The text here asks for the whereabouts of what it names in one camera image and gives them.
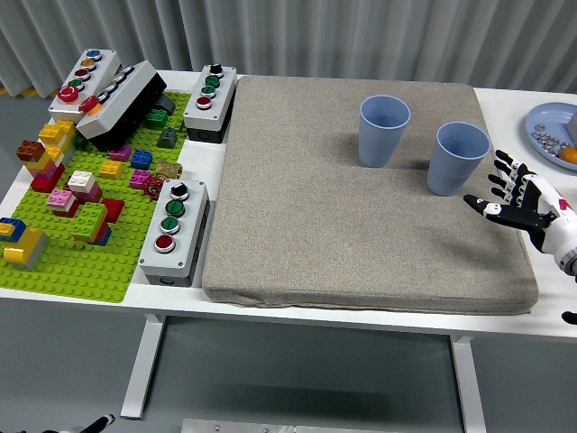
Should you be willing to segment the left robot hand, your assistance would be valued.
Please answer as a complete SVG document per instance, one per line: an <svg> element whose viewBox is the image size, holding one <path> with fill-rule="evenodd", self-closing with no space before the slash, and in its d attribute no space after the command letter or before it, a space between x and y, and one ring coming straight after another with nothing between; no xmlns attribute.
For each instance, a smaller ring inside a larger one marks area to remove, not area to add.
<svg viewBox="0 0 577 433"><path fill-rule="evenodd" d="M82 433L101 433L114 422L115 416L113 414L103 415L85 427Z"/></svg>

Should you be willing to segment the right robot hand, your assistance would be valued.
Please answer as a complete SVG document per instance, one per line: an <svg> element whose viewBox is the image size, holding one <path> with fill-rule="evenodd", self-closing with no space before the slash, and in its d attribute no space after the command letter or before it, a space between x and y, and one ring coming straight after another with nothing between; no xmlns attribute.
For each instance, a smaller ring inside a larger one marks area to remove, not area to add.
<svg viewBox="0 0 577 433"><path fill-rule="evenodd" d="M490 202L467 194L463 197L477 213L491 222L525 231L540 253L550 254L565 274L576 274L576 212L543 176L507 153L497 150L494 165L503 176L488 176Z"/></svg>

